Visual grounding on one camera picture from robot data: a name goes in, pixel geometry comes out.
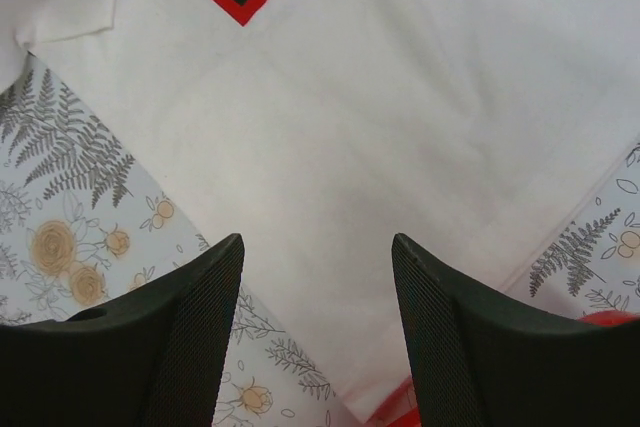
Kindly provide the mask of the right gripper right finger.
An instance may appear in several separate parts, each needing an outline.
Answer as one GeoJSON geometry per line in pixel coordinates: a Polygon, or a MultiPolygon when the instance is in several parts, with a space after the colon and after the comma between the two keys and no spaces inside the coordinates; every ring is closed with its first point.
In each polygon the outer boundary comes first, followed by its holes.
{"type": "Polygon", "coordinates": [[[425,426],[635,426],[639,321],[597,325],[514,300],[406,235],[396,294],[425,426]]]}

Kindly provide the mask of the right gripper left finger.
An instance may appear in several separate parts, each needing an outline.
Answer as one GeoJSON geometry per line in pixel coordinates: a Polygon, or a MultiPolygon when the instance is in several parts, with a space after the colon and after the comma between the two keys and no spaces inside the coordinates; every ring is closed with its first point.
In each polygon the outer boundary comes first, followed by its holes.
{"type": "Polygon", "coordinates": [[[231,234],[66,321],[2,326],[2,425],[211,425],[243,263],[231,234]]]}

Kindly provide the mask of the white coca-cola t-shirt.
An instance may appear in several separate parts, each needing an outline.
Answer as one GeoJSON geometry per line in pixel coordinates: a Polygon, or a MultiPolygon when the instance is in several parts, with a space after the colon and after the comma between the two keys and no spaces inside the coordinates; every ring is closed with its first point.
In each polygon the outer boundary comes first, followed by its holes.
{"type": "Polygon", "coordinates": [[[97,115],[27,119],[48,190],[140,163],[366,421],[408,379],[389,248],[509,284],[639,133],[639,0],[1,0],[97,115]]]}

